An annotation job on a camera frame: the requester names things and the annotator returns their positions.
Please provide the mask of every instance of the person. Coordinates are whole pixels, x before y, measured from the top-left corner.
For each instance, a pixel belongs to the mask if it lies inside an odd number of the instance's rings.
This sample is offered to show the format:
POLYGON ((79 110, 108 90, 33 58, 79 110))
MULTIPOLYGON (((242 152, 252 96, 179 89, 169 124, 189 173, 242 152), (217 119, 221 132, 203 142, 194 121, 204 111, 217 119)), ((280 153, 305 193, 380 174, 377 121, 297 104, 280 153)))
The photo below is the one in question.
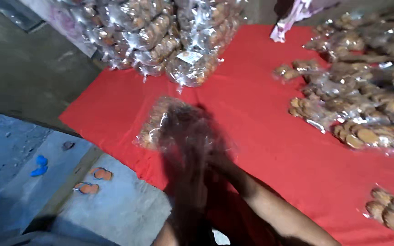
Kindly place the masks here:
POLYGON ((203 158, 195 151, 187 151, 184 159, 187 169, 177 185, 174 207, 153 246, 216 245, 214 240, 203 240, 207 238, 203 219, 207 202, 206 165, 226 177, 256 215, 272 227, 281 245, 341 245, 301 211, 239 168, 227 154, 212 153, 203 158))

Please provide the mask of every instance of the blue slipper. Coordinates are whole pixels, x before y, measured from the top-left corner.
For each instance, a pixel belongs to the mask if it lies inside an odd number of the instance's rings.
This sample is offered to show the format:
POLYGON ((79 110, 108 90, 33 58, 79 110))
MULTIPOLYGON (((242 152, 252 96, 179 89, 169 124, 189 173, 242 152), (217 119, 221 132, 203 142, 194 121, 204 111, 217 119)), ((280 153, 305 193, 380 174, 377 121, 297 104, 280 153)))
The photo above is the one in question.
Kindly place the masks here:
POLYGON ((46 173, 47 170, 48 170, 48 166, 46 166, 46 165, 40 166, 36 170, 32 171, 30 173, 30 176, 31 177, 36 177, 36 176, 42 175, 42 174, 46 173))
POLYGON ((45 158, 43 155, 38 155, 36 157, 36 164, 39 166, 46 166, 48 164, 48 159, 45 158))

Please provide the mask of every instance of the red tablecloth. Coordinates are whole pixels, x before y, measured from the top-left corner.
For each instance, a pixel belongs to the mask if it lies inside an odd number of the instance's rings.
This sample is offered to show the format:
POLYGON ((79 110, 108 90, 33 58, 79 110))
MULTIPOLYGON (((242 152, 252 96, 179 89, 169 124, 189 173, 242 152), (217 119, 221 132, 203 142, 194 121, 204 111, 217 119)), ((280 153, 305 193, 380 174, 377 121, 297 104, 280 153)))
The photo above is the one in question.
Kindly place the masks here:
MULTIPOLYGON (((313 35, 309 27, 294 27, 285 44, 272 42, 270 30, 267 25, 243 26, 215 74, 200 88, 184 88, 182 95, 165 76, 149 77, 143 84, 134 70, 104 70, 60 119, 140 179, 164 189, 168 177, 159 154, 135 147, 132 141, 160 95, 201 104, 236 144, 241 168, 343 245, 394 246, 393 231, 358 211, 376 182, 394 193, 394 158, 349 150, 331 134, 322 134, 287 113, 289 100, 301 96, 302 79, 283 85, 272 70, 318 56, 301 48, 313 35)), ((238 223, 247 221, 251 215, 244 212, 244 204, 235 206, 213 210, 214 223, 222 223, 217 216, 224 212, 237 213, 239 218, 232 220, 238 223)))

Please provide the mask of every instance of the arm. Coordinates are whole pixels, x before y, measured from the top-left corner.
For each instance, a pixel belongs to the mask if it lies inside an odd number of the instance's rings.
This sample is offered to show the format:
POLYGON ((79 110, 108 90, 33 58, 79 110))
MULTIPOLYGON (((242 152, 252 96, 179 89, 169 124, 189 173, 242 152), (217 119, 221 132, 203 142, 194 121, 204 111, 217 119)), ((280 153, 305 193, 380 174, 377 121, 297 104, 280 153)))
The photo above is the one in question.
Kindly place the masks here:
POLYGON ((161 231, 153 242, 153 246, 179 246, 179 241, 168 221, 165 221, 161 231))
POLYGON ((313 246, 341 245, 301 211, 256 182, 224 154, 211 156, 209 163, 228 179, 259 217, 287 239, 287 245, 291 245, 290 239, 300 239, 313 246))

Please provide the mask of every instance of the concrete wall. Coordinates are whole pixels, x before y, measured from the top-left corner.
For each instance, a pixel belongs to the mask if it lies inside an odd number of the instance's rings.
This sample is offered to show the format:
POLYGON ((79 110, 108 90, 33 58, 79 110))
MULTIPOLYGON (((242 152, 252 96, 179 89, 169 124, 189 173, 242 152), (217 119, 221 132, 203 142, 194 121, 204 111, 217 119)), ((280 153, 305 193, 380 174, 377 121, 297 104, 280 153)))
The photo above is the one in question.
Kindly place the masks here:
POLYGON ((0 13, 0 113, 71 131, 57 117, 100 71, 51 26, 27 34, 0 13))

